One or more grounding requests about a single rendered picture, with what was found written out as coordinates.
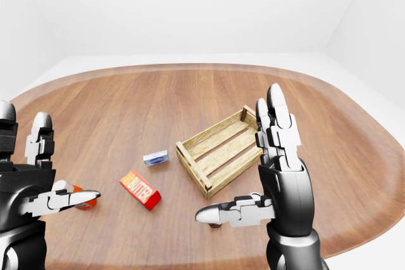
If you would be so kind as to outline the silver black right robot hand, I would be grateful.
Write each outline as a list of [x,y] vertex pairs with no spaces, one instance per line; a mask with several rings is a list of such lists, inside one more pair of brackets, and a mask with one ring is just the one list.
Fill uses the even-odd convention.
[[311,233],[314,198],[305,164],[297,155],[301,139],[279,84],[256,103],[256,145],[262,149],[258,166],[263,194],[235,197],[198,210],[195,220],[212,226],[255,226],[269,220],[285,236]]

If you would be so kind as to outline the red butter box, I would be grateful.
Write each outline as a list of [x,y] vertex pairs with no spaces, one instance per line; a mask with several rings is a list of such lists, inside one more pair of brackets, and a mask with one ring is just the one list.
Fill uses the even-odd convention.
[[120,179],[120,184],[149,211],[161,200],[158,190],[133,169]]

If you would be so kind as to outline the small blue white box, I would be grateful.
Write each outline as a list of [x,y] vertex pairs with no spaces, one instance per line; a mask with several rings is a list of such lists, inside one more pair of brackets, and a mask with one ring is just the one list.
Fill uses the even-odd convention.
[[146,166],[152,166],[155,164],[163,163],[167,160],[169,160],[167,150],[162,150],[159,152],[154,152],[152,154],[143,156],[143,162]]

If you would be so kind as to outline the wooden slat tray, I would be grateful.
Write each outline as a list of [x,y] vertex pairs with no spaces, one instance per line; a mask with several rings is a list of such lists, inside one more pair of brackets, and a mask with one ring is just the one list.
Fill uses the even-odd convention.
[[182,166],[206,199],[250,168],[262,150],[256,146],[254,111],[244,106],[219,123],[176,143]]

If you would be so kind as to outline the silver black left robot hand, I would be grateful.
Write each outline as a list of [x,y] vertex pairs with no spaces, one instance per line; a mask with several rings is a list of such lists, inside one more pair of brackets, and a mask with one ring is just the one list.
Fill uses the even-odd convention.
[[39,112],[34,118],[26,141],[25,164],[11,161],[17,131],[14,105],[0,100],[0,232],[101,196],[96,190],[73,192],[54,187],[54,130],[48,113]]

